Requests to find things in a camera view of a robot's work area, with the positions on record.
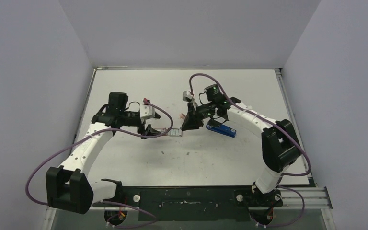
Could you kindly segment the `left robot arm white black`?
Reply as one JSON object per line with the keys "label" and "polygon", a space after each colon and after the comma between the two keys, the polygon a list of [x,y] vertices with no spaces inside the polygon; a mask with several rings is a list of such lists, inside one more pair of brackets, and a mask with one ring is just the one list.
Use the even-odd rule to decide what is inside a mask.
{"label": "left robot arm white black", "polygon": [[138,111],[128,109],[128,95],[122,92],[109,93],[108,102],[92,117],[82,140],[72,147],[72,152],[58,167],[46,172],[46,194],[49,207],[79,214],[88,212],[92,204],[106,200],[118,206],[124,193],[118,188],[122,183],[113,179],[89,182],[89,172],[104,146],[122,127],[136,127],[136,133],[128,134],[141,139],[155,138],[161,132],[146,124],[148,119],[159,119],[158,109],[149,100],[139,104]]}

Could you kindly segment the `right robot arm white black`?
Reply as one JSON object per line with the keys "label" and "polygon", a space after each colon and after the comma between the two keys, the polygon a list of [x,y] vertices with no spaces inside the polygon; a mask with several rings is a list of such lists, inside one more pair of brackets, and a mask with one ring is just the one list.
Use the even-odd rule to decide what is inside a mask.
{"label": "right robot arm white black", "polygon": [[252,185],[252,200],[255,204],[265,205],[273,190],[282,178],[282,174],[292,165],[301,152],[295,129],[290,121],[274,120],[259,115],[250,106],[246,106],[236,97],[226,98],[217,84],[205,88],[208,103],[198,105],[190,91],[183,92],[183,101],[187,102],[187,114],[181,125],[182,131],[196,130],[204,126],[208,119],[215,127],[221,123],[213,120],[217,115],[225,121],[232,121],[251,131],[262,142],[262,157],[265,167]]}

